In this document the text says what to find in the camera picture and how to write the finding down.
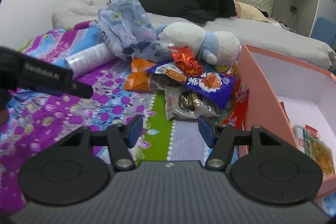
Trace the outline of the pink cardboard box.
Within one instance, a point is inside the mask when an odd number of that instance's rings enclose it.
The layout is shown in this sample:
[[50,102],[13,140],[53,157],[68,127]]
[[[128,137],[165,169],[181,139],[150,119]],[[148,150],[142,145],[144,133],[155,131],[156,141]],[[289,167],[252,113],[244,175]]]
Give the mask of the pink cardboard box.
[[244,127],[261,125],[297,147],[294,126],[309,125],[335,152],[335,75],[280,53],[244,45],[238,63],[249,90]]

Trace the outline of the clear dark snack bag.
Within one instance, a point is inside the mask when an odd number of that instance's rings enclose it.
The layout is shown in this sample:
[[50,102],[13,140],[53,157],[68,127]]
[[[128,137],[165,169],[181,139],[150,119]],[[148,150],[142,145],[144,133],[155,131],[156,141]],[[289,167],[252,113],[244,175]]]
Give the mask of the clear dark snack bag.
[[205,96],[184,86],[165,88],[165,116],[167,120],[192,120],[200,116],[219,117],[219,107]]

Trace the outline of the blue chair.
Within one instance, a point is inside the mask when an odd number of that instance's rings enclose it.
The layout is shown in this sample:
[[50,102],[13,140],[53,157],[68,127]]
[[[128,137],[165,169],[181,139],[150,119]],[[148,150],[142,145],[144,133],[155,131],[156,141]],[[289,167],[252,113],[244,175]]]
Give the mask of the blue chair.
[[329,46],[335,42],[336,24],[326,18],[319,17],[312,29],[310,37],[320,40]]

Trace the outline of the pale blue plastic bag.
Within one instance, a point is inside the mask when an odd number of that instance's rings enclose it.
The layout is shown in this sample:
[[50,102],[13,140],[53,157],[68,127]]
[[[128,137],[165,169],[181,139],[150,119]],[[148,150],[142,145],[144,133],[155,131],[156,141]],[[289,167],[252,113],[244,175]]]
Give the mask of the pale blue plastic bag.
[[97,0],[98,26],[108,49],[123,60],[171,60],[171,43],[159,40],[139,0]]

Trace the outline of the white and blue plush toy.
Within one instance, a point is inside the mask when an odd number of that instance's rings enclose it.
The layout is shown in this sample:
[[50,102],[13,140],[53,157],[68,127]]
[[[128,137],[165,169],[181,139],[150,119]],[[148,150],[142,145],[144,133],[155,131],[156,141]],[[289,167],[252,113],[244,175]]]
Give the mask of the white and blue plush toy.
[[206,32],[200,26],[186,22],[174,22],[157,27],[160,40],[176,47],[189,47],[195,57],[211,65],[230,66],[240,52],[240,41],[231,32]]

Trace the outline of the orange snack bag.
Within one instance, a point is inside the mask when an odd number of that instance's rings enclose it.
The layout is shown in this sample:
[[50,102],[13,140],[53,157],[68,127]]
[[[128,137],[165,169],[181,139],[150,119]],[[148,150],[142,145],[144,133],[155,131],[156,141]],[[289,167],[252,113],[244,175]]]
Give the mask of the orange snack bag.
[[154,91],[158,89],[158,83],[152,73],[147,70],[155,66],[156,63],[145,59],[134,58],[131,62],[128,77],[125,80],[124,90]]

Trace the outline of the white cylindrical canister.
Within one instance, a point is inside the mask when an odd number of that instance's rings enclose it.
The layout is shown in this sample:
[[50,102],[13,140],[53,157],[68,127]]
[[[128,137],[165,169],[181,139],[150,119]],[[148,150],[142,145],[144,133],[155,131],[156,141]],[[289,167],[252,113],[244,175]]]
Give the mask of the white cylindrical canister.
[[115,58],[108,47],[101,43],[66,57],[66,64],[73,71],[73,79],[76,79]]

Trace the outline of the grey blanket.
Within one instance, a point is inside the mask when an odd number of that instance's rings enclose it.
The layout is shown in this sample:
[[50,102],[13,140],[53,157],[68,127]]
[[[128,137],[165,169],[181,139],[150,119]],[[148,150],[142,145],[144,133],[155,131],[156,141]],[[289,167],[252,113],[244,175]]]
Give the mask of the grey blanket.
[[[70,30],[78,23],[98,20],[98,11],[102,7],[106,7],[106,1],[66,1],[53,12],[52,26]],[[275,22],[217,18],[202,27],[206,31],[232,32],[242,44],[281,53],[327,71],[335,70],[335,51],[328,44],[284,30]]]

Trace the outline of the red foil snack bag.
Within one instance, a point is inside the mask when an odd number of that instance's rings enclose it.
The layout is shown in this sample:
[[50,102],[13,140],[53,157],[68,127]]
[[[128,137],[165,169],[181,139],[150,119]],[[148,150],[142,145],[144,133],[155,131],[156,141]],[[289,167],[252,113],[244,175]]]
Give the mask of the red foil snack bag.
[[188,47],[169,47],[173,60],[188,77],[198,77],[203,73],[203,66],[199,64],[193,51]]

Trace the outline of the blue snack bag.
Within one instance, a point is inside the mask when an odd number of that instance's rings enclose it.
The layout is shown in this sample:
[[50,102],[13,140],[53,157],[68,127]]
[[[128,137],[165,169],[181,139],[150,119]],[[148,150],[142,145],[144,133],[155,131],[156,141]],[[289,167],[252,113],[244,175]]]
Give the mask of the blue snack bag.
[[165,75],[179,84],[205,96],[224,109],[234,90],[234,74],[218,73],[212,65],[204,65],[200,76],[187,76],[175,62],[163,61],[146,70],[156,75]]

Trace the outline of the red crinkled snack bag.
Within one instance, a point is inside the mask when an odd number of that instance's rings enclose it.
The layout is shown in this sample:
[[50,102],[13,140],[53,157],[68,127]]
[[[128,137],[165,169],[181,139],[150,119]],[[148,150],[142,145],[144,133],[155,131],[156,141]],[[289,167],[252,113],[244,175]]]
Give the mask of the red crinkled snack bag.
[[244,88],[236,63],[229,69],[228,73],[235,76],[235,84],[227,106],[218,120],[218,125],[231,125],[239,130],[243,126],[243,121],[247,113],[249,90]]

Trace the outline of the floral purple blue bedspread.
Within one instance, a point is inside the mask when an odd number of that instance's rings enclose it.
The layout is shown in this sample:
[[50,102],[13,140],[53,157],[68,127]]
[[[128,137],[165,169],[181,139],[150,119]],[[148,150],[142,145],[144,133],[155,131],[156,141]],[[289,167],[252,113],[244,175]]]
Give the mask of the floral purple blue bedspread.
[[65,94],[51,96],[29,90],[13,93],[7,109],[9,121],[1,126],[1,210],[13,213],[25,205],[17,175],[32,156],[82,126],[92,131],[144,118],[143,130],[131,149],[135,162],[142,160],[199,160],[205,162],[210,149],[195,121],[169,121],[165,117],[163,91],[127,91],[124,82],[130,65],[115,59],[80,81],[93,88],[84,99]]

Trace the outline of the black clothing pile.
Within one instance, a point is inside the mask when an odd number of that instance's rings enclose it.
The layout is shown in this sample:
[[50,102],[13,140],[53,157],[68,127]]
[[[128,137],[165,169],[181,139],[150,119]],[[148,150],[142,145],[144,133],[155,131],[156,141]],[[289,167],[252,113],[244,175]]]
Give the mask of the black clothing pile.
[[234,0],[139,0],[146,12],[197,24],[237,15]]

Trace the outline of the green white snack packet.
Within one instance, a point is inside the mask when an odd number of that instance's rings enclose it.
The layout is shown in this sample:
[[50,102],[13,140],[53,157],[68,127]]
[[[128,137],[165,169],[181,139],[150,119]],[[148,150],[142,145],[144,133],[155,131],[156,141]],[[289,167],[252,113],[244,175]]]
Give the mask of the green white snack packet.
[[318,131],[307,124],[294,125],[293,129],[298,149],[319,165],[324,176],[335,174],[332,150],[319,138]]

